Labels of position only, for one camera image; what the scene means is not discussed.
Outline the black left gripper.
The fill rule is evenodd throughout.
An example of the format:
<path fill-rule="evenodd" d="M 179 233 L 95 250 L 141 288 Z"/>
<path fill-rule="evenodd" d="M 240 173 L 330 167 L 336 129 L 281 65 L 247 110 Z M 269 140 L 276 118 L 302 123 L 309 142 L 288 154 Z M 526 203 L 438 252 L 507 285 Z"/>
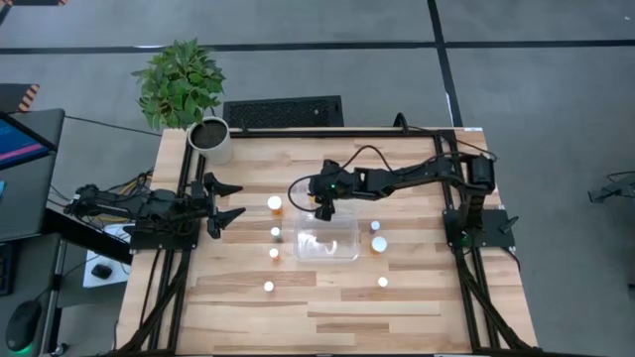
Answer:
<path fill-rule="evenodd" d="M 197 218 L 206 218 L 207 233 L 212 239 L 219 239 L 220 229 L 224 230 L 232 221 L 243 214 L 245 208 L 234 208 L 228 211 L 218 211 L 215 196 L 227 196 L 243 189 L 241 185 L 220 182 L 213 173 L 203 175 L 201 181 L 193 181 L 190 187 L 192 207 Z"/>

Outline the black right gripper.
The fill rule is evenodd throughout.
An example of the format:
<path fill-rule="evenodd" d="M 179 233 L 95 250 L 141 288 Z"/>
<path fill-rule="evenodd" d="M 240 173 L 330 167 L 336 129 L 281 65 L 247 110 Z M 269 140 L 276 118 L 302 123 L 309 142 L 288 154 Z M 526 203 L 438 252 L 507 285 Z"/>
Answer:
<path fill-rule="evenodd" d="M 355 176 L 343 170 L 341 165 L 333 160 L 323 161 L 320 174 L 322 175 L 321 204 L 315 212 L 315 218 L 330 221 L 334 214 L 332 200 L 353 198 Z"/>

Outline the clear plastic bin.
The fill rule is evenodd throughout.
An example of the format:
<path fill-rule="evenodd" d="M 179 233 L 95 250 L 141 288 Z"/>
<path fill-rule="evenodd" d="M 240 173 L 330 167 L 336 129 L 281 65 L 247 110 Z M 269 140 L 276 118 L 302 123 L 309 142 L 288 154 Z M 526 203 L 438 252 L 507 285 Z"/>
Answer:
<path fill-rule="evenodd" d="M 305 263 L 348 263 L 359 255 L 359 225 L 350 214 L 333 215 L 330 221 L 301 213 L 293 220 L 293 253 Z"/>

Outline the beige plant pot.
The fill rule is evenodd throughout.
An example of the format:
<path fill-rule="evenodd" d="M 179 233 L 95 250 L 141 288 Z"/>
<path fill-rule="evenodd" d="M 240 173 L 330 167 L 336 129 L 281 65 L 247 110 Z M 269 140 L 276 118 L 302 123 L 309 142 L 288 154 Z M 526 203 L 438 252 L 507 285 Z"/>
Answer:
<path fill-rule="evenodd" d="M 203 117 L 187 131 L 188 142 L 211 165 L 227 164 L 233 153 L 227 123 L 215 116 Z"/>

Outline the green leafy plant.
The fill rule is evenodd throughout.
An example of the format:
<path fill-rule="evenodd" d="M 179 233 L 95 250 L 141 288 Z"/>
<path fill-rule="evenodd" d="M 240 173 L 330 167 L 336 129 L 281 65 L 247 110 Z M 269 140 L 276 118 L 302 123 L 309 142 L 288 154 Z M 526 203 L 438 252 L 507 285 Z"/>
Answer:
<path fill-rule="evenodd" d="M 220 105 L 225 75 L 210 53 L 197 39 L 175 41 L 131 73 L 140 86 L 137 103 L 151 128 L 185 130 Z"/>

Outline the white paper sheet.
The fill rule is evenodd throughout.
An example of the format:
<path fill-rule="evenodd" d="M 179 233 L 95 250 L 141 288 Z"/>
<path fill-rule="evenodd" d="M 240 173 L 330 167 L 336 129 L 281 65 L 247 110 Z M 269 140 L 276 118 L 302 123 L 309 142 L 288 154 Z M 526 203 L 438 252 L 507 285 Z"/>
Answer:
<path fill-rule="evenodd" d="M 111 224 L 105 227 L 105 232 L 119 238 L 126 243 L 130 242 L 130 235 L 124 231 L 127 224 Z M 98 277 L 92 273 L 95 268 L 105 267 L 105 273 L 102 277 Z M 82 285 L 85 288 L 97 288 L 118 283 L 126 283 L 131 272 L 131 267 L 127 264 L 120 263 L 105 256 L 99 255 L 93 251 L 86 252 L 86 265 L 84 267 L 84 276 Z"/>

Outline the computer monitor blue screen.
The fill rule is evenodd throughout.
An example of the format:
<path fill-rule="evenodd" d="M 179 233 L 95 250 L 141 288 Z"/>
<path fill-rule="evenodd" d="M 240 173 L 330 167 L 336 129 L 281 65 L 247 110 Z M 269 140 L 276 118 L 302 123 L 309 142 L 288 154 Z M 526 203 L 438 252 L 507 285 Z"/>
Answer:
<path fill-rule="evenodd" d="M 0 171 L 55 154 L 58 146 L 0 112 Z"/>

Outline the hazard striped black panel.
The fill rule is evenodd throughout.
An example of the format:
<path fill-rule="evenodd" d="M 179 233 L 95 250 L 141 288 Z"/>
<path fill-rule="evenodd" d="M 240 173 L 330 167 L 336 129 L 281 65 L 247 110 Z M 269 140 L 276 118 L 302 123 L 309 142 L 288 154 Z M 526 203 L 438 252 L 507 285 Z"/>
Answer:
<path fill-rule="evenodd" d="M 0 83 L 0 111 L 29 112 L 40 88 L 39 84 Z"/>

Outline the large black computer mouse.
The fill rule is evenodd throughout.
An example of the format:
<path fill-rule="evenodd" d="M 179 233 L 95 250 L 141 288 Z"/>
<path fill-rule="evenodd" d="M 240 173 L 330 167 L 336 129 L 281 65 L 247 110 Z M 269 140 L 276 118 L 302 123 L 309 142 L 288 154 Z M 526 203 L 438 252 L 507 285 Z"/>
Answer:
<path fill-rule="evenodd" d="M 16 307 L 5 330 L 5 343 L 10 352 L 26 353 L 30 350 L 41 314 L 42 306 L 34 299 Z"/>

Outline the black tripod stand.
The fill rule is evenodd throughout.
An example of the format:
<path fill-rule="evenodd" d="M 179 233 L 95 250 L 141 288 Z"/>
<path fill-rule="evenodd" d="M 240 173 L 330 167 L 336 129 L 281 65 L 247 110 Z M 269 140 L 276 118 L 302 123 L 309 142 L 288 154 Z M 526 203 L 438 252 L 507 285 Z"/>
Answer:
<path fill-rule="evenodd" d="M 612 196 L 635 199 L 635 171 L 611 173 L 605 178 L 609 180 L 609 184 L 587 193 L 592 203 L 603 203 Z"/>

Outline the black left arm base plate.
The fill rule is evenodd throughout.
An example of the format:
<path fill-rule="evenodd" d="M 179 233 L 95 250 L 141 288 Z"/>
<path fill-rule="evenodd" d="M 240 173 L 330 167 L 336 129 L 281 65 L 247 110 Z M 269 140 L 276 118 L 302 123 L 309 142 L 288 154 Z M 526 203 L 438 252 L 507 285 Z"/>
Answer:
<path fill-rule="evenodd" d="M 190 250 L 197 246 L 200 222 L 192 221 L 165 228 L 142 227 L 140 223 L 124 227 L 133 250 Z"/>

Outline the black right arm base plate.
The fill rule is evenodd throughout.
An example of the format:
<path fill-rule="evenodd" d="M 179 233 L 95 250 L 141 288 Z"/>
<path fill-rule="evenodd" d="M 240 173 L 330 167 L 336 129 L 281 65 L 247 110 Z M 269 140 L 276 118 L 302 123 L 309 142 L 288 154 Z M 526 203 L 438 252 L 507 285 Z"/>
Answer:
<path fill-rule="evenodd" d="M 460 221 L 459 210 L 444 211 L 443 222 L 448 245 L 452 248 L 510 248 L 515 246 L 512 231 L 508 234 L 502 234 L 498 229 L 501 224 L 511 218 L 506 210 L 485 209 L 482 211 L 481 218 L 482 224 L 480 226 L 467 227 Z"/>

